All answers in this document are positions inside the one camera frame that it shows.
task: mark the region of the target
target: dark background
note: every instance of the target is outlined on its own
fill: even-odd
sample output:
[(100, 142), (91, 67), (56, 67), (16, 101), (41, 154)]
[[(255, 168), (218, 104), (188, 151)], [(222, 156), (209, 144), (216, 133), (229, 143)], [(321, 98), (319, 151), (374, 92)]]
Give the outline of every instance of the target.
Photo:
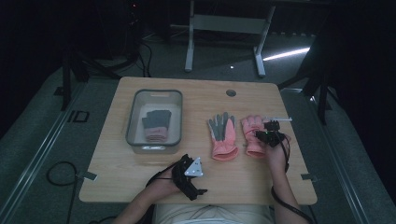
[[(165, 39), (169, 38), (170, 22), (188, 24), (188, 1), (135, 2), (139, 8), (131, 9), (131, 2), (126, 1), (2, 1), (0, 137), (44, 80), (62, 65), (64, 48), (69, 44), (93, 58), (112, 58), (137, 49), (131, 36), (125, 35), (135, 20), (131, 19), (131, 10), (136, 10), (134, 15)], [(235, 13), (235, 5), (226, 8), (228, 11), (221, 13)], [(330, 84), (393, 201), (395, 9), (394, 2), (385, 0), (334, 7), (330, 14), (323, 9), (280, 7), (271, 26), (271, 31), (286, 35), (317, 36), (298, 76), (303, 76), (306, 69), (316, 70), (312, 76), (331, 71)], [(251, 10), (247, 7), (241, 11)]]

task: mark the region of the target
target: pink glove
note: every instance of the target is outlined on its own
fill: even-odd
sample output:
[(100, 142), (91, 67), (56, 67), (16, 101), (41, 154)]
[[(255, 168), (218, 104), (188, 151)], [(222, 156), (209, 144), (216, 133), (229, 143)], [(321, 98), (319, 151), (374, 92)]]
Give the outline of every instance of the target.
[(254, 158), (265, 158), (263, 142), (255, 136), (256, 131), (265, 132), (262, 117), (260, 115), (249, 115), (247, 118), (242, 119), (241, 122), (245, 138), (247, 139), (247, 154)]
[(238, 155), (235, 142), (235, 118), (224, 112), (208, 121), (213, 142), (212, 158), (218, 161), (229, 161)]

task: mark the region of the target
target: black device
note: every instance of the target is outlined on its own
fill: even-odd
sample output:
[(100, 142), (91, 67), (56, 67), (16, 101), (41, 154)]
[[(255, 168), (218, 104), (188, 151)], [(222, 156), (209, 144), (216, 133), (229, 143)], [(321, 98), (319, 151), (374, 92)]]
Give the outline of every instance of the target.
[(257, 131), (255, 132), (255, 136), (260, 141), (270, 145), (270, 147), (275, 147), (285, 139), (285, 134), (279, 132), (279, 121), (271, 120), (270, 122), (264, 123), (264, 128), (267, 132)]

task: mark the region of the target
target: table leg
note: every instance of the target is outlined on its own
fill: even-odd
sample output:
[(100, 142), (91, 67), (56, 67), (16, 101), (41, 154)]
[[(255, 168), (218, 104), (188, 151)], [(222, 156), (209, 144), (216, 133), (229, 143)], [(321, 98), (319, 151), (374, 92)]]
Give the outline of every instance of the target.
[(265, 38), (268, 35), (268, 30), (270, 28), (271, 20), (274, 15), (276, 7), (271, 7), (270, 11), (268, 13), (268, 16), (265, 20), (265, 24), (262, 29), (262, 37), (260, 39), (259, 46), (254, 47), (254, 56), (256, 60), (256, 66), (257, 66), (257, 71), (259, 73), (259, 76), (265, 77), (265, 70), (264, 70), (264, 64), (262, 62), (262, 47), (264, 46)]
[(190, 26), (189, 26), (189, 46), (187, 48), (186, 65), (184, 71), (192, 71), (192, 61), (194, 56), (194, 1), (190, 1)]

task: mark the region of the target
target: person's arm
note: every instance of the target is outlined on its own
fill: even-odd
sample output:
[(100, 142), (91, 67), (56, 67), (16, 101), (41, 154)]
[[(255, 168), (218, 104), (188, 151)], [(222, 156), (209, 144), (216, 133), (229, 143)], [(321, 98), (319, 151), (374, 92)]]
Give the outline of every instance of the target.
[[(289, 153), (288, 140), (283, 140), (283, 146), (286, 147), (286, 150)], [(300, 209), (300, 206), (299, 204), (297, 204), (297, 200), (295, 199), (294, 194), (291, 191), (290, 183), (286, 176), (285, 167), (287, 162), (281, 144), (278, 144), (275, 147), (266, 146), (265, 148), (265, 153), (267, 155), (268, 166), (270, 168), (271, 177), (273, 179), (273, 186), (276, 196), (284, 203)], [(308, 223), (305, 218), (295, 214), (278, 202), (275, 202), (275, 214), (276, 223), (278, 224)]]
[[(171, 177), (172, 169), (167, 170), (159, 176), (159, 178)], [(113, 223), (135, 224), (146, 214), (146, 211), (152, 204), (176, 192), (179, 192), (179, 189), (173, 183), (172, 179), (156, 179), (134, 197)]]

